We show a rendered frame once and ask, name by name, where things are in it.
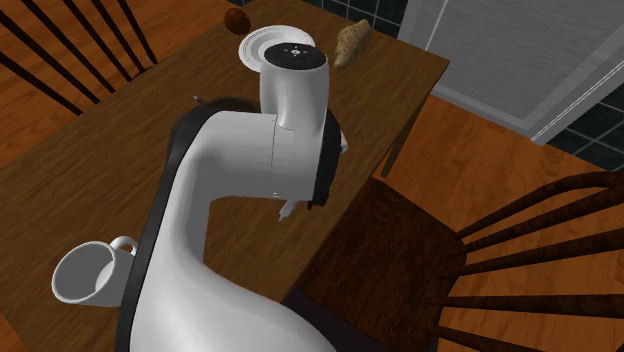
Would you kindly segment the dark brown wooden chair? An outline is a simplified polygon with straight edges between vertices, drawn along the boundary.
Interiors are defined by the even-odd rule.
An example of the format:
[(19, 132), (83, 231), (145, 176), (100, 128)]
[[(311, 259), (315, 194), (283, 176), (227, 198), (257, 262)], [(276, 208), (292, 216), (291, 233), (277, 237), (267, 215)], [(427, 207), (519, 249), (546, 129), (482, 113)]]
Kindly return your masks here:
[(442, 338), (479, 352), (542, 352), (440, 325), (445, 307), (624, 319), (624, 294), (455, 297), (461, 276), (624, 249), (624, 228), (469, 264), (469, 253), (624, 203), (624, 172), (548, 183), (451, 230), (369, 179), (302, 274), (296, 292), (390, 352)]

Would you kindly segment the tan sweet potato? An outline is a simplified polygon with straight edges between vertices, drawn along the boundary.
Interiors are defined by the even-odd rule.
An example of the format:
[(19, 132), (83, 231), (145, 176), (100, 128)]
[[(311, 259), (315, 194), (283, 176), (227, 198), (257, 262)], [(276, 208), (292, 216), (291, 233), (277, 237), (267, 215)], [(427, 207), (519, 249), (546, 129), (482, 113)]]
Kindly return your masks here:
[(366, 19), (343, 28), (337, 35), (334, 67), (338, 72), (353, 65), (366, 51), (372, 38), (372, 28)]

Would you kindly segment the white plate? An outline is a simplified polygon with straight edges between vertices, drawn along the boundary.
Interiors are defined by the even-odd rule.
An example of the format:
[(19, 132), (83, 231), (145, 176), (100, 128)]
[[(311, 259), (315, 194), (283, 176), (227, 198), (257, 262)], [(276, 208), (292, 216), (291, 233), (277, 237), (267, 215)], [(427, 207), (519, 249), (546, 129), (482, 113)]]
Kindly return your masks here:
[(305, 31), (288, 25), (271, 25), (249, 33), (240, 43), (238, 56), (250, 70), (259, 73), (265, 61), (264, 52), (281, 43), (297, 43), (315, 47), (314, 39)]

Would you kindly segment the brown round fruit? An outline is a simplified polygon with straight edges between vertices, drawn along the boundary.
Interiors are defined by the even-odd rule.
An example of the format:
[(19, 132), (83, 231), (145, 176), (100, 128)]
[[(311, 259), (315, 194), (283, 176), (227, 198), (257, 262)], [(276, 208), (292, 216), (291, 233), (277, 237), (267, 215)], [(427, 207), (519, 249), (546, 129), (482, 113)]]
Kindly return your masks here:
[(236, 35), (246, 35), (250, 32), (251, 22), (241, 8), (230, 8), (224, 15), (226, 28)]

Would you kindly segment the brown wooden table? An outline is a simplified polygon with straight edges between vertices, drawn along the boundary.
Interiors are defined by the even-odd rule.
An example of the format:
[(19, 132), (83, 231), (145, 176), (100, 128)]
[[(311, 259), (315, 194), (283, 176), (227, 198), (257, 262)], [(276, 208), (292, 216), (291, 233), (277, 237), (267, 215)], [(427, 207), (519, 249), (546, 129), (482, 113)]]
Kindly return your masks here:
[[(73, 247), (139, 236), (167, 139), (193, 97), (258, 96), (240, 37), (217, 24), (0, 169), (0, 311), (30, 352), (113, 352), (118, 310), (59, 302), (53, 271)], [(328, 203), (288, 220), (271, 200), (217, 201), (206, 227), (215, 271), (283, 299), (447, 67), (445, 58), (375, 33), (331, 76), (329, 106), (349, 144)]]

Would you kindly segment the grey panelled door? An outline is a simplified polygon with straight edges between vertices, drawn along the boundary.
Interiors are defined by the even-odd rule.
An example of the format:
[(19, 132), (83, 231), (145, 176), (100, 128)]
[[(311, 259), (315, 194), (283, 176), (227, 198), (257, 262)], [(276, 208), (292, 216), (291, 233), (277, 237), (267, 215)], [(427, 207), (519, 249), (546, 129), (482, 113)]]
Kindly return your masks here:
[(624, 83), (624, 0), (409, 0), (435, 96), (543, 145)]

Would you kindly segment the white mug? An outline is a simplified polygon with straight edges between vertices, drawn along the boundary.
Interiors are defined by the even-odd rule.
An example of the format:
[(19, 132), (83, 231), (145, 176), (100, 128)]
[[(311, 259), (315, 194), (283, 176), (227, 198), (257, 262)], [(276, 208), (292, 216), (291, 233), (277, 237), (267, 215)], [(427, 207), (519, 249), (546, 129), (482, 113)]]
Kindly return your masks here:
[(67, 304), (119, 307), (137, 248), (138, 243), (128, 236), (73, 248), (53, 273), (55, 297)]

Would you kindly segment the black spindle-back chair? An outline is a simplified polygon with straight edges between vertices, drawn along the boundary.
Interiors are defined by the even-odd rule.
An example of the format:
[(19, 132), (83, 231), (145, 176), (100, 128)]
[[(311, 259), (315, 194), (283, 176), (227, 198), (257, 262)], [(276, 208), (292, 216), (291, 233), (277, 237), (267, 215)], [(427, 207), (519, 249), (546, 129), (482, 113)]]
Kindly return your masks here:
[[(99, 72), (99, 70), (89, 61), (89, 59), (80, 51), (80, 49), (69, 39), (69, 37), (63, 33), (61, 28), (55, 24), (52, 19), (45, 14), (41, 7), (36, 4), (34, 0), (20, 0), (21, 3), (44, 25), (45, 28), (67, 49), (87, 71), (109, 92), (113, 93), (115, 88), (113, 85)], [(80, 10), (74, 0), (61, 0), (65, 7), (71, 12), (74, 18), (82, 26), (82, 28), (89, 34), (90, 38), (100, 48), (103, 54), (114, 65), (121, 76), (128, 82), (132, 81), (134, 77), (128, 73), (123, 67), (119, 59), (112, 52), (110, 47), (106, 44), (100, 34), (96, 31), (93, 25), (89, 22), (87, 17)], [(102, 0), (90, 0), (100, 17), (103, 19), (109, 30), (112, 32), (117, 42), (121, 45), (129, 59), (138, 69), (140, 74), (147, 71), (147, 68), (143, 66), (135, 51), (130, 46), (129, 42), (122, 34), (120, 28), (110, 15), (107, 8), (104, 6)], [(142, 48), (145, 51), (145, 58), (151, 66), (155, 66), (158, 63), (158, 59), (154, 51), (152, 50), (149, 42), (139, 25), (128, 0), (116, 0), (120, 9), (122, 10), (125, 18), (127, 19), (134, 34), (139, 40)], [(52, 56), (44, 47), (39, 44), (32, 36), (30, 36), (23, 28), (20, 27), (13, 19), (11, 19), (5, 12), (0, 10), (0, 25), (4, 26), (12, 35), (19, 39), (25, 46), (27, 46), (32, 52), (34, 52), (40, 59), (42, 59), (48, 66), (53, 68), (61, 77), (63, 77), (68, 83), (75, 87), (91, 102), (98, 104), (100, 99), (90, 91), (76, 76), (74, 76), (67, 68), (65, 68), (56, 58)], [(7, 54), (0, 51), (0, 64), (6, 69), (20, 77), (22, 80), (28, 82), (30, 85), (44, 93), (46, 96), (63, 106), (68, 111), (79, 116), (83, 111), (70, 102), (67, 98), (62, 96), (58, 91), (47, 85), (41, 79), (36, 77), (32, 72), (24, 68), (18, 62), (10, 58)]]

